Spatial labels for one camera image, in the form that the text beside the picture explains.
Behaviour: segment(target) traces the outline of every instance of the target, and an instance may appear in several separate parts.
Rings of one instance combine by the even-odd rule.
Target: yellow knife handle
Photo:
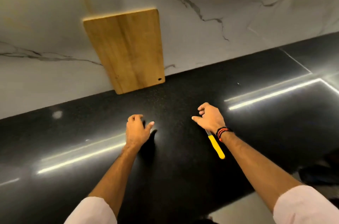
[[[213,148],[217,151],[220,159],[224,159],[225,158],[225,155],[223,153],[223,151],[221,150],[218,142],[215,140],[214,136],[213,135],[209,135],[209,139],[213,145]]]

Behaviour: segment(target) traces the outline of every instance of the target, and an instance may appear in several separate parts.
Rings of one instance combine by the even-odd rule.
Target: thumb
[[[150,134],[150,130],[152,129],[153,126],[154,126],[154,121],[151,121],[150,123],[148,123],[147,126],[145,127],[145,132],[147,134]]]
[[[193,116],[192,119],[193,119],[199,126],[201,126],[202,117]]]

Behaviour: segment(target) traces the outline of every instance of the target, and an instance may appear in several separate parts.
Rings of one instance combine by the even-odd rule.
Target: marble backsplash
[[[0,4],[0,119],[112,89],[84,18],[157,8],[166,75],[339,31],[339,0]]]

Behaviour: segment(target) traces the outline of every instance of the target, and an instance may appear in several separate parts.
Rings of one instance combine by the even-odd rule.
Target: wooden cutting board
[[[117,94],[165,82],[158,10],[84,20]]]

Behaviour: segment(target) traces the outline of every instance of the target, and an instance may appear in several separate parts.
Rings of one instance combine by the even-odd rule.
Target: white sleeve
[[[310,186],[297,186],[282,194],[273,210],[277,224],[338,224],[339,210]]]
[[[117,220],[104,199],[87,197],[74,209],[65,224],[117,224]]]

